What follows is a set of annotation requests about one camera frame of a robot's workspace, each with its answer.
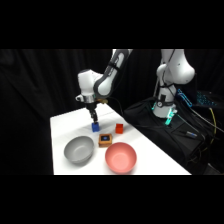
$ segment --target bowl rim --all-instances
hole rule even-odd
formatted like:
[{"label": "bowl rim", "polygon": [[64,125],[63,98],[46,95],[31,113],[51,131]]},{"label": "bowl rim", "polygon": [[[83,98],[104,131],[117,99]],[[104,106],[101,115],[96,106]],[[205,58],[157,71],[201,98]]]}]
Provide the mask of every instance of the bowl rim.
[{"label": "bowl rim", "polygon": [[[88,138],[89,140],[91,140],[91,142],[92,142],[91,153],[90,153],[86,158],[84,158],[84,159],[81,159],[81,160],[71,160],[71,159],[69,159],[69,158],[66,156],[66,154],[65,154],[66,149],[67,149],[67,146],[68,146],[72,141],[77,140],[77,139],[79,139],[79,138]],[[64,149],[64,156],[65,156],[65,158],[66,158],[69,162],[71,162],[71,163],[82,163],[82,162],[87,161],[87,160],[93,155],[93,152],[94,152],[94,141],[92,140],[92,138],[90,138],[90,137],[88,137],[88,136],[79,136],[79,137],[73,138],[71,141],[69,141],[69,142],[66,144],[65,149]]]},{"label": "bowl rim", "polygon": [[[132,166],[132,168],[129,169],[128,171],[126,171],[126,172],[122,172],[122,171],[119,171],[119,170],[116,170],[116,169],[112,169],[112,168],[109,166],[108,162],[107,162],[107,153],[108,153],[109,149],[110,149],[113,145],[116,145],[116,144],[124,144],[124,145],[128,145],[128,146],[134,151],[134,153],[135,153],[135,157],[136,157],[135,163],[134,163],[134,165]],[[115,173],[117,173],[117,174],[126,174],[126,173],[131,172],[131,171],[134,169],[134,167],[135,167],[135,165],[136,165],[136,163],[137,163],[137,159],[138,159],[136,151],[134,150],[134,148],[133,148],[131,145],[129,145],[129,144],[125,143],[125,142],[116,142],[116,143],[114,143],[113,145],[111,145],[111,146],[107,149],[107,151],[106,151],[106,153],[105,153],[105,161],[106,161],[107,166],[110,168],[110,170],[112,170],[113,172],[115,172]]]}]

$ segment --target small box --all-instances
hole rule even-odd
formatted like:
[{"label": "small box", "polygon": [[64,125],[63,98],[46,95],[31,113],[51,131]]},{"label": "small box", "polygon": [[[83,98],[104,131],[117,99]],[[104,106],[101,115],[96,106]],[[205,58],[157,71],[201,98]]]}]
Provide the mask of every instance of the small box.
[{"label": "small box", "polygon": [[99,123],[92,123],[92,130],[93,132],[99,132],[100,131],[100,126],[99,126]]},{"label": "small box", "polygon": [[99,147],[107,148],[112,145],[112,135],[111,134],[102,134],[99,137]]},{"label": "small box", "polygon": [[117,124],[115,132],[117,134],[123,134],[124,133],[124,125],[123,124]]}]

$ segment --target orange block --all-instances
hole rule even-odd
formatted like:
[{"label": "orange block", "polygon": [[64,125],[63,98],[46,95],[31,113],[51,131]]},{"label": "orange block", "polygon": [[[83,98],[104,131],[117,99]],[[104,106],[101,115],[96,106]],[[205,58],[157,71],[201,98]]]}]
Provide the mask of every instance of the orange block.
[{"label": "orange block", "polygon": [[124,133],[124,125],[123,124],[117,124],[115,132],[117,134],[123,134]]}]

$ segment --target bowl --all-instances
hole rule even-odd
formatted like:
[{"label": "bowl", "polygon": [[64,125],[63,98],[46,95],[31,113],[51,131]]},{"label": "bowl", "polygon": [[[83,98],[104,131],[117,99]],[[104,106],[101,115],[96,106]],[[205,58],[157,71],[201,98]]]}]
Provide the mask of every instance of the bowl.
[{"label": "bowl", "polygon": [[78,137],[70,141],[64,150],[68,161],[74,164],[86,162],[93,155],[94,143],[89,137]]},{"label": "bowl", "polygon": [[126,143],[115,143],[106,151],[106,163],[117,174],[127,174],[135,166],[137,155],[135,150]]}]

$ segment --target gray bowl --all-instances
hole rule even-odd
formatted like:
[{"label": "gray bowl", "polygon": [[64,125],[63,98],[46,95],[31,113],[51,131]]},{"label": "gray bowl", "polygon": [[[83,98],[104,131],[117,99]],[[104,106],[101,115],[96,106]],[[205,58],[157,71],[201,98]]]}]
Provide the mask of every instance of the gray bowl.
[{"label": "gray bowl", "polygon": [[65,147],[64,155],[68,161],[80,164],[93,155],[94,143],[89,137],[78,137],[70,141]]}]

